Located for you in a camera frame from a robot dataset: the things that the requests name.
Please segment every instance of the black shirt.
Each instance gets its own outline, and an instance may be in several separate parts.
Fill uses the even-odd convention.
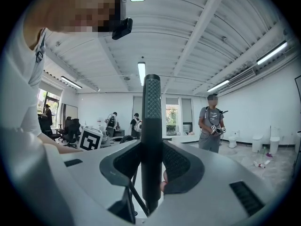
[[[45,111],[45,115],[48,117],[50,125],[52,126],[52,113],[51,113],[51,110],[49,109],[49,110]]]
[[[136,120],[135,119],[132,119],[131,121],[131,125],[132,125],[132,129],[134,129],[134,126],[136,125]]]

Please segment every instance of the person in white shirt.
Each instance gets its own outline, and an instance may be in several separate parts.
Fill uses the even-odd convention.
[[[106,30],[115,1],[35,0],[27,8],[1,57],[5,76],[0,80],[0,126],[31,132],[43,143],[56,146],[59,153],[80,152],[59,145],[40,130],[37,93],[44,67],[45,34],[47,29],[64,33],[86,31],[87,27]]]
[[[113,114],[110,114],[108,116],[108,118],[105,119],[104,122],[107,123],[106,131],[108,132],[109,137],[113,137],[114,130],[116,129],[116,127],[119,128],[119,122],[118,122],[118,118],[117,118],[117,112],[114,112]]]

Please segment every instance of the white t-shirt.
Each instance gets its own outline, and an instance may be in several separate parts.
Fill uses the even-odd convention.
[[[32,51],[27,46],[23,35],[25,13],[16,24],[10,39],[3,49],[1,84],[0,125],[6,128],[22,128],[38,136],[41,133],[38,121],[37,94],[43,74],[45,55],[36,63],[36,52],[40,49],[44,34]]]
[[[108,117],[108,119],[107,119],[107,125],[108,125],[108,122],[110,121],[110,119],[111,119],[112,116],[115,117],[115,124],[114,124],[114,128],[113,128],[113,129],[115,129],[116,126],[117,126],[117,122],[119,123],[118,118],[117,118],[117,115],[115,115],[115,114],[110,114],[109,117]]]

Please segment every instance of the floor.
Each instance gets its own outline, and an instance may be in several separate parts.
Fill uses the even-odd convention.
[[[276,193],[280,193],[288,182],[291,179],[292,169],[294,160],[297,157],[297,154],[294,151],[294,148],[288,147],[278,148],[277,154],[273,155],[273,158],[267,157],[265,154],[269,152],[268,149],[262,149],[259,153],[253,153],[251,146],[245,145],[237,145],[235,148],[229,148],[228,142],[222,142],[219,150],[219,154],[228,156],[229,158],[238,161],[244,167],[249,169],[255,175],[261,177],[267,184],[274,188]],[[197,143],[189,144],[190,146],[198,147]],[[266,168],[259,168],[254,166],[253,162],[256,161],[258,163],[264,163],[267,160],[270,160],[270,163],[266,166]],[[139,166],[137,172],[137,179],[135,188],[139,195],[142,197],[142,187],[141,187],[141,165]],[[138,202],[133,197],[133,203],[135,210],[138,215],[137,225],[142,225],[143,221],[146,218],[146,215],[142,211]]]

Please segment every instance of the white backpack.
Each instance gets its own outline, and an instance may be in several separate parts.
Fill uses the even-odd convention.
[[[137,131],[137,132],[141,132],[141,129],[142,129],[142,121],[136,120],[136,124],[134,126],[134,130]]]

